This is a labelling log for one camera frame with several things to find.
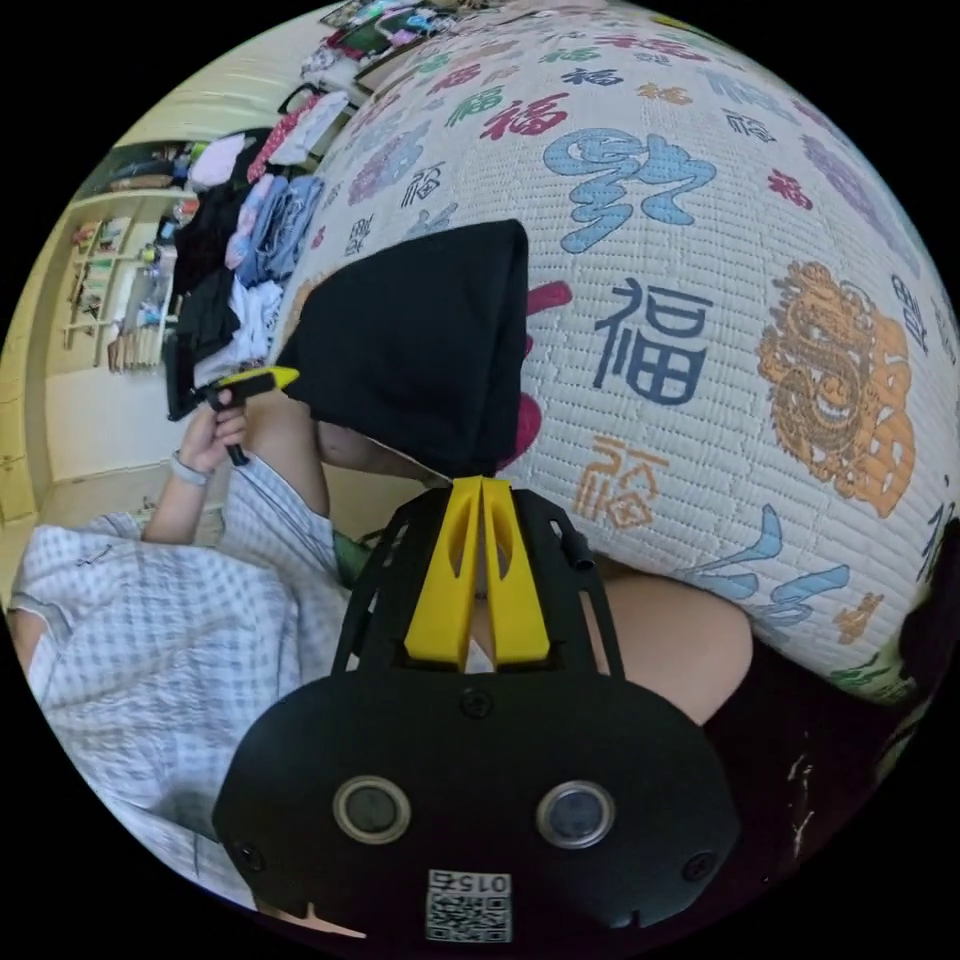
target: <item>black cloth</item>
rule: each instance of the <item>black cloth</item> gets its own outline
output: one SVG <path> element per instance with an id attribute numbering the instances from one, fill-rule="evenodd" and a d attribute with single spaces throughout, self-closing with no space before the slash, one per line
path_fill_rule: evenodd
<path id="1" fill-rule="evenodd" d="M 341 268 L 277 361 L 300 371 L 287 394 L 445 476 L 492 475 L 516 448 L 527 249 L 505 220 Z"/>
<path id="2" fill-rule="evenodd" d="M 230 306 L 233 271 L 221 266 L 187 295 L 177 317 L 177 338 L 188 347 L 195 363 L 223 349 L 240 329 Z"/>
<path id="3" fill-rule="evenodd" d="M 200 194 L 193 219 L 173 235 L 177 248 L 175 297 L 189 293 L 223 266 L 227 241 L 237 229 L 240 208 L 250 189 L 249 184 L 224 183 Z"/>

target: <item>wrist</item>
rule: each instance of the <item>wrist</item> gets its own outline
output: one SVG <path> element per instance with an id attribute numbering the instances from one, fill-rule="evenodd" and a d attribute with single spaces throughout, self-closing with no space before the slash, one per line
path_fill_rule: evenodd
<path id="1" fill-rule="evenodd" d="M 175 475 L 196 486 L 206 486 L 213 476 L 212 470 L 205 469 L 199 458 L 190 453 L 177 450 L 170 458 L 170 466 Z"/>

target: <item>bedsheet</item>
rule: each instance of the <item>bedsheet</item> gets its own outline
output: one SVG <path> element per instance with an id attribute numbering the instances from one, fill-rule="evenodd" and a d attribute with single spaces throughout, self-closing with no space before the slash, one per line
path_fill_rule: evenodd
<path id="1" fill-rule="evenodd" d="M 903 699 L 899 630 L 960 487 L 960 342 L 921 239 L 760 65 L 636 7 L 544 7 L 425 44 L 358 112 L 281 321 L 346 262 L 517 217 L 529 337 L 503 475 L 839 688 Z"/>

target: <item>label sticker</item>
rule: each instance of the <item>label sticker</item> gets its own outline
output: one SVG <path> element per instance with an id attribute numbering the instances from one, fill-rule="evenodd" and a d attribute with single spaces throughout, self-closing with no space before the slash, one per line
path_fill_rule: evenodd
<path id="1" fill-rule="evenodd" d="M 510 875 L 431 870 L 427 885 L 427 939 L 440 943 L 510 943 Z"/>

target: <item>hand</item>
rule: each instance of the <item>hand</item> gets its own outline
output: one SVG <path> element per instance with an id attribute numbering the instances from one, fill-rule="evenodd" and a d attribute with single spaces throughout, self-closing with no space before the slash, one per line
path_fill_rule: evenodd
<path id="1" fill-rule="evenodd" d="M 217 396 L 221 404 L 230 402 L 230 391 Z M 200 473 L 213 473 L 227 459 L 227 447 L 242 446 L 247 434 L 247 417 L 243 407 L 216 413 L 203 404 L 194 414 L 180 444 L 180 462 Z"/>

